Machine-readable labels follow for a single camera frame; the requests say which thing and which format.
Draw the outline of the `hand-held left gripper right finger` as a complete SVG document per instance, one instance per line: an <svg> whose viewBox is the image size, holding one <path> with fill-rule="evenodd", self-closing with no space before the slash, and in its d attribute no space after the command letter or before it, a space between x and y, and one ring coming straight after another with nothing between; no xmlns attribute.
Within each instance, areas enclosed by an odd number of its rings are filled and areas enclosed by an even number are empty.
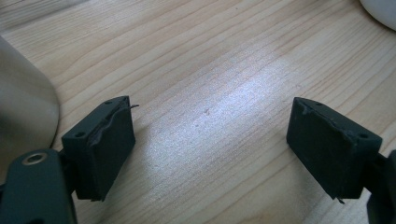
<svg viewBox="0 0 396 224"><path fill-rule="evenodd" d="M287 143L331 198L358 199L363 167L382 138L322 103L296 97Z"/></svg>

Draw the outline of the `white cup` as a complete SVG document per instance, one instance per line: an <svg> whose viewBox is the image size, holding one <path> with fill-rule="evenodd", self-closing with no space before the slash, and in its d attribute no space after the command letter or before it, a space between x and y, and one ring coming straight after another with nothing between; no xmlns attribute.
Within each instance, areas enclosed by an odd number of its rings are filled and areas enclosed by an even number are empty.
<svg viewBox="0 0 396 224"><path fill-rule="evenodd" d="M360 2L373 18L396 31L396 0L360 0Z"/></svg>

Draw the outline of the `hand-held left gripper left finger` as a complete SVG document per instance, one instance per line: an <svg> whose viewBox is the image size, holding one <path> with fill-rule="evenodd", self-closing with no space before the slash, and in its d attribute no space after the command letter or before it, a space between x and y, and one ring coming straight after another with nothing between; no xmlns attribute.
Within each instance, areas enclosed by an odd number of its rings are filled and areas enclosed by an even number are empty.
<svg viewBox="0 0 396 224"><path fill-rule="evenodd" d="M81 200L106 198L135 144L130 99L107 100L63 137L64 158L75 172L73 189Z"/></svg>

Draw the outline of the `beige cup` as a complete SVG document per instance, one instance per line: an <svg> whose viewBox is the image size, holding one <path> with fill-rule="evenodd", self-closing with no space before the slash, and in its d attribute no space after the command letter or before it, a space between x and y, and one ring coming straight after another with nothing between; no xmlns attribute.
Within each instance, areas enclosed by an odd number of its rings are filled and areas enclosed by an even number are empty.
<svg viewBox="0 0 396 224"><path fill-rule="evenodd" d="M0 185L14 159L51 146L59 116L49 79L0 36Z"/></svg>

